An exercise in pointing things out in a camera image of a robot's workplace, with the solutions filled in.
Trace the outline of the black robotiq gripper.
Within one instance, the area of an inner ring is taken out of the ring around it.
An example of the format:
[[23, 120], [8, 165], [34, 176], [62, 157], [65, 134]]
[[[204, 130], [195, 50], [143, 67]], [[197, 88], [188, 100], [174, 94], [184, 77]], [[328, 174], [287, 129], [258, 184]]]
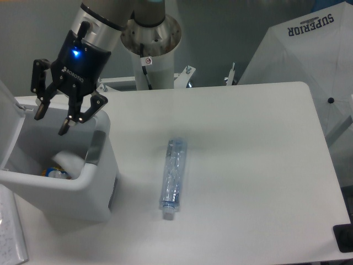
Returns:
[[[98, 78], [111, 56], [111, 51], [88, 41], [92, 27], [92, 23], [83, 21], [77, 32], [70, 30], [53, 63], [47, 59], [36, 59], [33, 62], [30, 89], [39, 100], [35, 120], [45, 116], [50, 100], [57, 91], [69, 96], [68, 114], [58, 132], [60, 136], [66, 134], [74, 124], [90, 120], [108, 103], [107, 97], [95, 90]], [[46, 74], [49, 69], [51, 69], [52, 83], [46, 87]], [[81, 112], [83, 97], [91, 93], [93, 95], [90, 98], [90, 107], [85, 112]]]

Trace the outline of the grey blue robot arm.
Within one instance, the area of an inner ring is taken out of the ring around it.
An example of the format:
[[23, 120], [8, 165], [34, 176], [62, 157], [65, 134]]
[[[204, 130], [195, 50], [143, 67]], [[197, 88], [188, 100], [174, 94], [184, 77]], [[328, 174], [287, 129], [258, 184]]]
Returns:
[[68, 97], [59, 135], [90, 120], [106, 105], [108, 99], [97, 92], [97, 82], [130, 19], [146, 28], [159, 26], [165, 20], [165, 2], [82, 1], [57, 59], [33, 62], [31, 91], [39, 100], [35, 120], [45, 116], [57, 92]]

